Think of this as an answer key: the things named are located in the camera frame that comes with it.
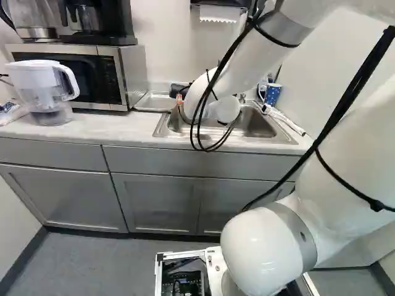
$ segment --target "paper towel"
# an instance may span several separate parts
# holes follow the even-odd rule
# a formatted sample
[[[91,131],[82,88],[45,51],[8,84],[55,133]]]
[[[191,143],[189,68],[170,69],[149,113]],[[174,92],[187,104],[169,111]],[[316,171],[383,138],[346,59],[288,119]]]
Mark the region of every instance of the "paper towel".
[[[218,5],[200,5],[201,22],[236,23],[241,14],[241,8]]]

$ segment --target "blue mug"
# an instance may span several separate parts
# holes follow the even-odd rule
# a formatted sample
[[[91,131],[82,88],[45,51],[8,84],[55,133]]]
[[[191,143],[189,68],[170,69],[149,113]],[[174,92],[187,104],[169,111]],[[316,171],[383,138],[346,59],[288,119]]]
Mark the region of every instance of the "blue mug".
[[[282,85],[278,83],[268,83],[266,85],[265,104],[275,106],[280,96]]]

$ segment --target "stainless steel sink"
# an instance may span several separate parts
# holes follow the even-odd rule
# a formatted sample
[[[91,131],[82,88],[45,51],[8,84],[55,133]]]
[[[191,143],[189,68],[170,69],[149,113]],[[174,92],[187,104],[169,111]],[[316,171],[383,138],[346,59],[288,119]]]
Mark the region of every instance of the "stainless steel sink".
[[[154,137],[189,139],[191,126],[181,117],[178,109],[165,113],[160,118]],[[200,128],[201,139],[216,141],[227,130],[217,120],[207,119],[202,122]],[[280,127],[273,119],[266,116],[254,101],[247,101],[241,106],[241,116],[236,122],[235,128],[230,134],[229,142],[272,142],[277,144],[297,144],[297,142]]]

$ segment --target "gray floor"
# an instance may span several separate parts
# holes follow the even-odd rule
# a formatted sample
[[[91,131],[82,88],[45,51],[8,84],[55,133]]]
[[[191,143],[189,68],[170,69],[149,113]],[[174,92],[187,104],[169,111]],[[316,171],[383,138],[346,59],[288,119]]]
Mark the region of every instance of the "gray floor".
[[[310,271],[320,296],[386,296],[368,269]]]
[[[153,296],[157,252],[213,244],[51,233],[7,296]],[[320,296],[385,296],[369,270],[309,273]]]

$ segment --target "countertop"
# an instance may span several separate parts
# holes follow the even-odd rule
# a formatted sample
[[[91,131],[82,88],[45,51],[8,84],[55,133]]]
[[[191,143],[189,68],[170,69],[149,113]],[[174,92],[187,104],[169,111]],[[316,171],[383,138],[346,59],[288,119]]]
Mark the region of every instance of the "countertop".
[[[0,137],[109,146],[192,150],[189,139],[156,138],[152,136],[161,116],[161,113],[137,112],[134,110],[124,115],[78,112],[74,114],[73,121],[60,126],[38,126],[33,123],[29,116],[24,116],[6,126],[0,127]],[[277,122],[298,144],[256,142],[240,144],[229,139],[218,151],[302,155],[312,144],[312,139],[308,135],[301,137],[284,123]]]

